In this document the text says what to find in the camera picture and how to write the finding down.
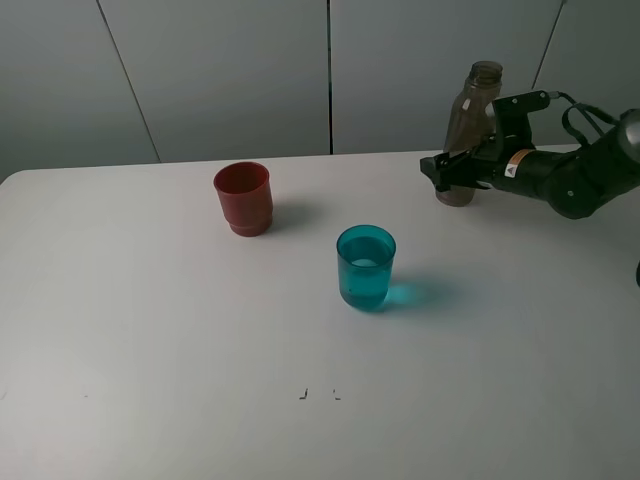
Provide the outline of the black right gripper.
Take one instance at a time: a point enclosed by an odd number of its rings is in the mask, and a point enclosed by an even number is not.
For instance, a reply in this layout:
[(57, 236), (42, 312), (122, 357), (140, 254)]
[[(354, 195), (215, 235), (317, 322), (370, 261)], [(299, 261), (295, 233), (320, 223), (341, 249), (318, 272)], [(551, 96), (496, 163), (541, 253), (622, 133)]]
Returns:
[(486, 141), (471, 150), (452, 155), (443, 152), (419, 161), (420, 171), (438, 192), (453, 187), (519, 191), (516, 176), (522, 160), (533, 151), (531, 142), (500, 146)]

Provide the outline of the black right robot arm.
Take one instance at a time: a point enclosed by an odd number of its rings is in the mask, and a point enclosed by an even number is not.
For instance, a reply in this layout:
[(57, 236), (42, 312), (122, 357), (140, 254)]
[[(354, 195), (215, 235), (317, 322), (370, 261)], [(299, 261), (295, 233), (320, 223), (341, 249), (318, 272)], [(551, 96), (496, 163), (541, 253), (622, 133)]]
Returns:
[(603, 118), (613, 127), (597, 141), (565, 152), (536, 149), (528, 117), (514, 133), (501, 125), (479, 145), (420, 160), (438, 192), (454, 187), (495, 189), (547, 203), (561, 216), (591, 216), (639, 186), (639, 111)]

